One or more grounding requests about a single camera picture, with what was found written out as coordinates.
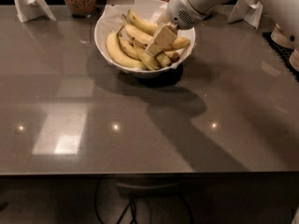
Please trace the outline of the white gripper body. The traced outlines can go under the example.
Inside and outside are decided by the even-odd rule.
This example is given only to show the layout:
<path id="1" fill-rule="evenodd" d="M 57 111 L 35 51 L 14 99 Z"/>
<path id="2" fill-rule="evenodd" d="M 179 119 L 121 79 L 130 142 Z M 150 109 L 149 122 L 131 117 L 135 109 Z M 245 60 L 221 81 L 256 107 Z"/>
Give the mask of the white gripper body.
<path id="1" fill-rule="evenodd" d="M 201 0 L 169 0 L 161 22 L 172 22 L 180 30 L 192 29 L 206 17 Z"/>

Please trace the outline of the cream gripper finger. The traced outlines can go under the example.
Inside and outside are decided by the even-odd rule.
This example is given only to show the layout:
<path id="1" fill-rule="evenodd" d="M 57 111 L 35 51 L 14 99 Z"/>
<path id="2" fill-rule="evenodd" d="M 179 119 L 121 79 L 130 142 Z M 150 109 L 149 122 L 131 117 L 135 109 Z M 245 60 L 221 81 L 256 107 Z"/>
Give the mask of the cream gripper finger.
<path id="1" fill-rule="evenodd" d="M 144 24 L 144 31 L 152 35 L 152 39 L 145 49 L 150 56 L 156 56 L 158 53 L 170 49 L 172 43 L 178 37 L 172 30 L 172 26 L 165 23 L 158 25 L 156 23 L 146 22 Z"/>

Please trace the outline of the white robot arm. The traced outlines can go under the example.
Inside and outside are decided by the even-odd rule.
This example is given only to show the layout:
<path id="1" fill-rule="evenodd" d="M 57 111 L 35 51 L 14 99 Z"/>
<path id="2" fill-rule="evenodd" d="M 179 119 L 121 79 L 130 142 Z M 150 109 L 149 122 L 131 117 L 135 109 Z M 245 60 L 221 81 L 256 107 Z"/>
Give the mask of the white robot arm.
<path id="1" fill-rule="evenodd" d="M 174 23 L 181 30 L 193 28 L 203 21 L 219 4 L 231 0 L 169 0 L 158 23 Z M 299 50 L 299 0 L 257 0 L 282 30 L 294 47 L 289 61 L 298 70 Z"/>

